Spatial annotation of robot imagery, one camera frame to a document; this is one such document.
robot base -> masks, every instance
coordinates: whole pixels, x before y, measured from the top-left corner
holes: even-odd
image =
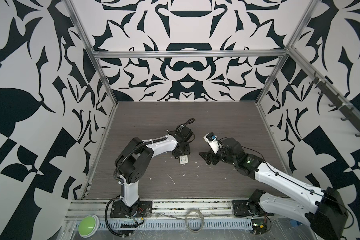
[[[233,214],[235,217],[263,217],[265,214],[267,216],[274,216],[273,213],[265,213],[261,211],[256,211],[254,213],[250,212],[250,206],[248,205],[248,200],[233,200],[232,201],[233,206]]]
[[[137,201],[134,205],[128,207],[123,201],[114,201],[110,211],[111,218],[117,217],[144,217],[147,213],[152,213],[151,201]]]

black and white patterned wall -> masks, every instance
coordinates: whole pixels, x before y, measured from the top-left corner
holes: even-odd
[[[74,0],[97,51],[278,49],[309,0]]]
[[[296,46],[360,110],[360,0],[323,0]],[[289,58],[261,106],[293,176],[337,189],[360,240],[360,137],[310,81]]]
[[[256,100],[277,57],[110,58],[100,64],[118,101]]]
[[[0,1],[0,239],[57,233],[111,108],[61,0]]]
[[[74,0],[97,51],[283,49],[309,0]],[[103,59],[118,101],[256,100],[276,57]]]

white remote control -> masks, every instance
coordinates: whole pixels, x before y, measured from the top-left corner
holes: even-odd
[[[187,155],[180,156],[179,159],[180,159],[180,164],[188,163],[188,156]]]

wooden tabletop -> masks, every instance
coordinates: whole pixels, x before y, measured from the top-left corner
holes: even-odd
[[[181,165],[171,152],[152,158],[139,180],[140,198],[249,197],[255,189],[284,196],[268,185],[239,174],[232,165],[219,162],[208,166],[198,154],[209,151],[203,136],[214,132],[219,139],[234,137],[242,146],[261,152],[267,162],[283,171],[255,103],[120,102],[87,199],[110,199],[120,194],[120,185],[112,176],[114,162],[132,138],[162,137],[166,129],[174,130],[189,118],[195,118],[195,122],[187,126],[196,138],[190,143],[188,163]]]

white debris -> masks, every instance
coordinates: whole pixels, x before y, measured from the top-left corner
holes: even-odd
[[[171,176],[169,174],[167,174],[170,178]],[[171,180],[173,181],[173,179],[171,178]],[[173,181],[173,184],[176,186],[176,183]]]

